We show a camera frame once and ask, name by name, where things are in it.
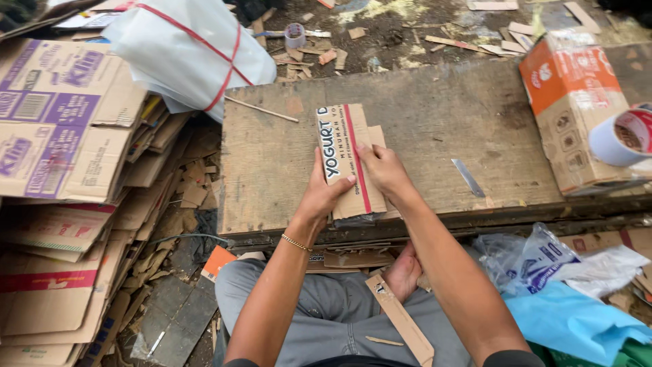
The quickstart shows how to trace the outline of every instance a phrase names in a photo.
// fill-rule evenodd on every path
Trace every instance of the forearm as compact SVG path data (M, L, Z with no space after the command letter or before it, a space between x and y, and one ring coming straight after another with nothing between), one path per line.
M416 189L395 198L437 301L477 366L504 349L529 351L511 313L475 261Z
M285 231L286 236L308 248L317 233L316 224L300 218ZM308 254L281 239L238 316L225 363L248 359L260 367L274 366L297 306Z

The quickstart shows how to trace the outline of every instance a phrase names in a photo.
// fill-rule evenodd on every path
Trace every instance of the wooden board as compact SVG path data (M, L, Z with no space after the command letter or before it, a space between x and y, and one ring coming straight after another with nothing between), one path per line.
M632 51L636 57L627 59ZM629 103L652 100L652 44L606 53ZM287 227L312 170L314 110L340 103L362 103L369 124L382 125L388 148L442 218L509 213L518 221L537 210L564 209L571 204L559 194L544 156L518 61L484 59L229 90L234 99L300 122L226 102L218 232L255 236ZM466 164L486 199L471 193L452 158ZM612 196L627 202L618 196L634 193L644 190ZM603 204L593 198L571 202L589 212Z

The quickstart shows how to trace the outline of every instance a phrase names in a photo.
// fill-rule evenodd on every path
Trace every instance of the white plastic bag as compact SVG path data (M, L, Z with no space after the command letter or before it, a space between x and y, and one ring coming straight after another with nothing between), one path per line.
M581 263L566 264L553 277L576 291L595 298L626 286L650 260L625 245L609 247L582 256Z
M580 262L543 223L535 223L527 239L486 234L473 247L482 254L480 262L498 291L517 296L539 292L562 265Z
M144 0L138 6L126 11L102 36L111 41L113 52L130 63L134 81L182 105L173 110L180 111L183 105L206 110L212 105L206 112L222 122L223 92L214 103L220 90L274 82L274 59L222 1ZM238 31L233 66L244 78L235 69L230 71L229 61L218 54L232 58Z

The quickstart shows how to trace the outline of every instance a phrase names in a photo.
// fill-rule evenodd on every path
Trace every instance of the gold bracelet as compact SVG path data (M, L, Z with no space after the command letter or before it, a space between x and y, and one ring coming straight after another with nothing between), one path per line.
M286 236L285 233L281 234L281 237L283 237L283 239L285 239L285 241L288 241L289 243L299 247L302 250L305 250L307 252L312 252L312 249L309 249L306 246L303 246L302 244L298 243L297 241L291 239L290 237Z

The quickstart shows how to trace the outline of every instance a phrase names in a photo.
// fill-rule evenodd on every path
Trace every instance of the tape roll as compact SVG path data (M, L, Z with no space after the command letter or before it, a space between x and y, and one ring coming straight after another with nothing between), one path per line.
M299 48L306 45L306 30L303 28L303 25L299 23L289 24L284 34L287 47Z
M652 108L641 107L612 116L589 132L597 158L620 167L652 158Z

